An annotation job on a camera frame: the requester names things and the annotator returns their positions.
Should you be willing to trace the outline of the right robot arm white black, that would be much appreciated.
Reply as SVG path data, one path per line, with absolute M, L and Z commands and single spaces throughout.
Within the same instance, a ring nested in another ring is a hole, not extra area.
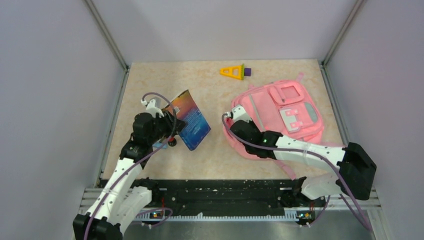
M 243 144 L 248 154 L 261 159 L 303 163 L 327 172 L 303 177 L 300 188 L 293 192 L 293 200 L 299 206 L 307 206 L 323 195 L 345 194 L 361 201 L 370 198 L 377 165 L 358 143 L 314 144 L 276 131 L 260 131 L 252 121 L 245 120 L 224 127 Z

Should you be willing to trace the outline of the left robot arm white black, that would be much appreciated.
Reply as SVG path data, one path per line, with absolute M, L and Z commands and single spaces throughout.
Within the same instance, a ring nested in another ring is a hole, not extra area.
M 135 116 L 132 133 L 121 149 L 114 172 L 100 195 L 84 214 L 77 214 L 72 227 L 77 240 L 121 240 L 146 206 L 160 202 L 160 193 L 151 187 L 132 187 L 145 162 L 156 152 L 153 145 L 162 140 L 164 147 L 187 123 L 175 114 L 142 112 Z

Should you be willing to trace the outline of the pink student backpack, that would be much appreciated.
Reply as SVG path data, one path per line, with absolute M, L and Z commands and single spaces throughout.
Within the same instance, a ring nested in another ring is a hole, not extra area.
M 325 145 L 324 120 L 307 89 L 295 80 L 279 80 L 263 86 L 249 86 L 234 98 L 231 107 L 241 106 L 261 130 L 280 132 L 290 138 Z

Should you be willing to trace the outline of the dark blue sunset book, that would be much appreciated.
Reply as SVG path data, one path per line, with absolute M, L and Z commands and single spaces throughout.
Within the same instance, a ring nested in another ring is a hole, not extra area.
M 188 89 L 174 97 L 170 102 L 172 107 L 167 104 L 165 109 L 170 113 L 175 111 L 176 117 L 186 122 L 185 128 L 178 136 L 182 139 L 186 147 L 190 151 L 193 151 L 207 136 L 211 127 Z

